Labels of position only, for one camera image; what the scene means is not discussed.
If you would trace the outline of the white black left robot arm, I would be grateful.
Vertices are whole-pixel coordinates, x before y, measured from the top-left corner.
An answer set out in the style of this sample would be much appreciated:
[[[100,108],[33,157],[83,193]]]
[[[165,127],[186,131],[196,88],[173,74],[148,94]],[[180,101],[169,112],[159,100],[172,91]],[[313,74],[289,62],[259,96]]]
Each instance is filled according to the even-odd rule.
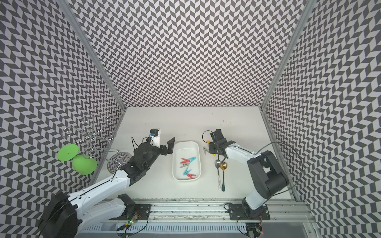
[[[68,195],[63,192],[52,195],[38,223],[39,235],[74,238],[88,227],[131,212],[135,202],[127,194],[120,194],[108,202],[103,200],[137,183],[160,155],[173,153],[174,144],[175,138],[167,145],[141,143],[131,159],[106,179]]]

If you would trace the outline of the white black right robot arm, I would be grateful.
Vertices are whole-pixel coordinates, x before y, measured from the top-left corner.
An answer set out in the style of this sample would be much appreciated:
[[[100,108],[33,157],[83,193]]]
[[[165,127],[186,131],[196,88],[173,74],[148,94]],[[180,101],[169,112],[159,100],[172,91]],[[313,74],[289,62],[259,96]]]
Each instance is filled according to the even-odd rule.
[[[265,203],[289,185],[289,179],[271,151],[255,152],[234,141],[228,141],[221,129],[210,133],[210,154],[222,156],[223,162],[235,160],[246,166],[251,174],[254,190],[243,199],[242,207],[249,212],[258,211]]]

